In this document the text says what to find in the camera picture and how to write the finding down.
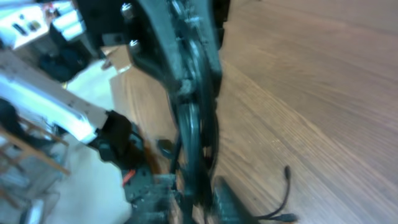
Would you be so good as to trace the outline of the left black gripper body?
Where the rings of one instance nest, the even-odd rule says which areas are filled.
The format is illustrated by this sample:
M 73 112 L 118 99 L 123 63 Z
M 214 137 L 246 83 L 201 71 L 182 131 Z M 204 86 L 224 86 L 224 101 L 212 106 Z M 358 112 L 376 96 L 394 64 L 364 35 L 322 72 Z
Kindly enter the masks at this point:
M 224 24 L 228 20 L 230 2 L 210 1 L 213 1 L 213 14 L 220 43 L 219 48 L 221 49 L 225 33 Z M 77 1 L 78 9 L 86 25 L 86 30 L 95 47 L 125 44 L 122 34 L 123 22 L 120 15 L 120 6 L 122 2 L 122 0 Z M 191 18 L 188 22 L 192 31 L 195 33 L 194 38 L 191 40 L 199 43 L 199 47 L 206 58 L 204 48 L 199 40 L 197 26 L 194 24 L 194 19 Z

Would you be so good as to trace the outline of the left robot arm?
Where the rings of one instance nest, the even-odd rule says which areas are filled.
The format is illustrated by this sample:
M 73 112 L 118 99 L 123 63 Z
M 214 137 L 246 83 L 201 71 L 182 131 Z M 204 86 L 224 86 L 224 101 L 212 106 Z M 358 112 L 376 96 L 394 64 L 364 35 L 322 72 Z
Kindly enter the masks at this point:
M 189 105 L 198 110 L 178 124 L 183 146 L 195 141 L 213 151 L 218 150 L 216 98 L 222 80 L 218 52 L 229 5 L 214 0 L 78 2 L 94 45 L 128 45 L 133 65 L 167 90 L 176 120 Z M 1 52 L 1 95 L 51 116 L 83 142 L 104 137 L 113 147 L 111 161 L 122 169 L 132 164 L 125 117 L 87 103 L 6 51 Z

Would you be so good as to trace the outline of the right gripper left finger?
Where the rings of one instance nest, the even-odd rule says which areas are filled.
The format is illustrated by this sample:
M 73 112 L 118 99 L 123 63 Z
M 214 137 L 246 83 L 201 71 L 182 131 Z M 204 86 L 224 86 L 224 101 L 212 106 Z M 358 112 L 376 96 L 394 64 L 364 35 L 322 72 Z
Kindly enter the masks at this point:
M 124 185 L 131 214 L 125 224 L 171 224 L 175 222 L 176 175 L 133 177 Z

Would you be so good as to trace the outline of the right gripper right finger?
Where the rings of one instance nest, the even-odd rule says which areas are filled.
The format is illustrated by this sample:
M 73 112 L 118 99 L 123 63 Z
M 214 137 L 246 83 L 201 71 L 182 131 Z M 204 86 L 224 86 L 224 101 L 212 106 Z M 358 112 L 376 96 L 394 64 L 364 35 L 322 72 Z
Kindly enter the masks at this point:
M 214 179 L 213 210 L 215 223 L 259 224 L 222 176 Z

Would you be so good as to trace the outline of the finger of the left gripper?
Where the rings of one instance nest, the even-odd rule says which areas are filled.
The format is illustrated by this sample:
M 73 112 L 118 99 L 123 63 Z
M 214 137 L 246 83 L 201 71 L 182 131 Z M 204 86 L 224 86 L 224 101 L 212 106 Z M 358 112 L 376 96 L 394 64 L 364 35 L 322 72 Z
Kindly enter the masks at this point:
M 123 1 L 123 41 L 134 65 L 159 81 L 169 93 L 197 93 L 199 81 L 190 68 L 189 19 L 196 1 Z
M 185 7 L 188 9 L 189 17 L 194 19 L 194 24 L 197 26 L 199 40 L 210 67 L 214 92 L 219 93 L 223 71 L 218 54 L 220 43 L 212 3 L 210 0 L 186 0 Z

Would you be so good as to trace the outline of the wooden chair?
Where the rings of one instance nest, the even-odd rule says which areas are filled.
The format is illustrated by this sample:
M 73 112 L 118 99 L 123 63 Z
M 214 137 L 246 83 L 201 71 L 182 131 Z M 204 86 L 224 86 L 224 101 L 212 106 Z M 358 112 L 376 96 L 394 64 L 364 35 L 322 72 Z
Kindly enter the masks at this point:
M 69 143 L 66 142 L 60 136 L 57 136 L 46 129 L 40 127 L 39 125 L 29 121 L 28 119 L 17 116 L 17 123 L 22 125 L 22 130 L 29 135 L 31 132 L 37 131 L 40 133 L 42 137 L 49 137 L 55 144 L 63 144 L 65 147 L 69 147 Z M 23 139 L 17 137 L 15 134 L 8 132 L 1 126 L 1 137 L 3 137 L 6 141 L 3 145 L 1 145 L 1 157 L 7 162 L 6 165 L 1 166 L 1 175 L 5 174 L 11 167 L 15 167 L 21 174 L 25 174 L 26 170 L 20 165 L 20 162 L 28 157 L 34 157 L 48 166 L 52 167 L 58 172 L 61 172 L 64 175 L 70 175 L 71 172 L 64 168 L 60 163 L 53 160 L 50 156 L 46 155 L 43 151 L 40 151 L 36 147 L 33 147 L 31 144 L 25 142 Z M 20 153 L 16 157 L 9 157 L 5 150 L 10 148 L 11 146 L 15 146 L 19 148 Z

